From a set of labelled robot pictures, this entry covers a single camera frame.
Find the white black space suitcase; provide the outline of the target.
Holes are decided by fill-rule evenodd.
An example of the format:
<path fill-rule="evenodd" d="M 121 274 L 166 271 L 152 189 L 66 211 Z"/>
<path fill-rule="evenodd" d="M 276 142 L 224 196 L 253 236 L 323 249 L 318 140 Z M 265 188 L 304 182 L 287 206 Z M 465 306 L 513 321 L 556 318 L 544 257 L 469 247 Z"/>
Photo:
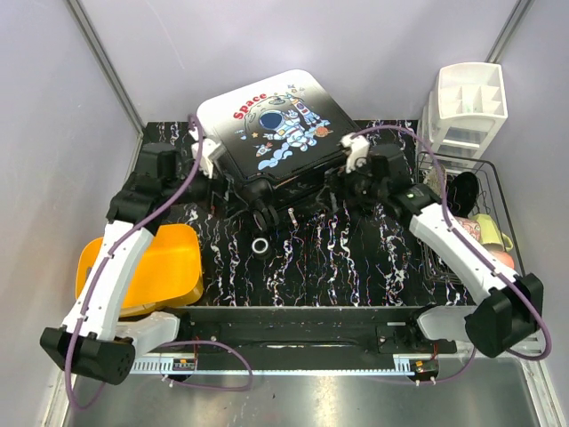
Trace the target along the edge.
<path fill-rule="evenodd" d="M 347 163 L 341 138 L 358 127 L 309 72 L 288 70 L 218 95 L 196 115 L 211 141 L 202 157 L 211 211 L 249 226 L 255 257 L 269 256 L 281 229 L 337 210 L 330 176 Z"/>

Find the orange plastic bin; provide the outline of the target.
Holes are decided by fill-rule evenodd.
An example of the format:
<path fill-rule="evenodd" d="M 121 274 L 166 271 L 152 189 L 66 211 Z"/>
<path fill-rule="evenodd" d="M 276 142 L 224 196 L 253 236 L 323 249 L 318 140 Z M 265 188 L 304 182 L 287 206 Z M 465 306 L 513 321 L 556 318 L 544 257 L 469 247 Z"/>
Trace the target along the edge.
<path fill-rule="evenodd" d="M 197 302 L 204 293 L 198 236 L 187 224 L 159 227 L 141 256 L 120 316 L 141 316 Z"/>

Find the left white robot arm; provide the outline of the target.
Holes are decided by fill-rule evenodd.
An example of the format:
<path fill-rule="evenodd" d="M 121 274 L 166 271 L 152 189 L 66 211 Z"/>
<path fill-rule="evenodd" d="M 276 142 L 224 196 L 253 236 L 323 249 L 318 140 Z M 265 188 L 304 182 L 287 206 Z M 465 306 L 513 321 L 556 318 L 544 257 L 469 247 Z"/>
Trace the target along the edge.
<path fill-rule="evenodd" d="M 193 164 L 181 179 L 175 148 L 149 144 L 112 198 L 102 238 L 81 254 L 73 308 L 40 337 L 67 381 L 78 375 L 117 385 L 136 358 L 191 344 L 192 331 L 174 309 L 203 294 L 200 245 L 190 226 L 164 218 L 173 205 L 204 198 L 215 149 L 209 139 L 194 143 Z"/>

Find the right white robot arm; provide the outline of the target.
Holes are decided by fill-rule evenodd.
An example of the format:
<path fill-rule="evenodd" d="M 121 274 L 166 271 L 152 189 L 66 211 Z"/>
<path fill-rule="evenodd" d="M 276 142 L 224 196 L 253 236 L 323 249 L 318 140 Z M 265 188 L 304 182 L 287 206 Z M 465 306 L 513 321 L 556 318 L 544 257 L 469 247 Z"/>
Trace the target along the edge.
<path fill-rule="evenodd" d="M 496 358 L 546 330 L 542 282 L 500 262 L 449 214 L 445 201 L 428 186 L 414 184 L 398 146 L 370 147 L 359 138 L 342 153 L 346 164 L 333 176 L 333 186 L 362 207 L 383 205 L 442 259 L 474 302 L 416 311 L 403 332 L 409 350 L 424 352 L 438 340 L 469 342 L 488 358 Z"/>

